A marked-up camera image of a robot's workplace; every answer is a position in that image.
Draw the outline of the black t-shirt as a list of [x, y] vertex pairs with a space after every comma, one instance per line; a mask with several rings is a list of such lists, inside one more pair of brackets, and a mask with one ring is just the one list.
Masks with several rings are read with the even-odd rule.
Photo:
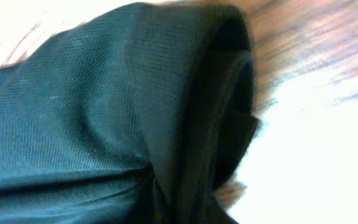
[[0, 68], [0, 223], [232, 223], [255, 133], [244, 15], [134, 3]]

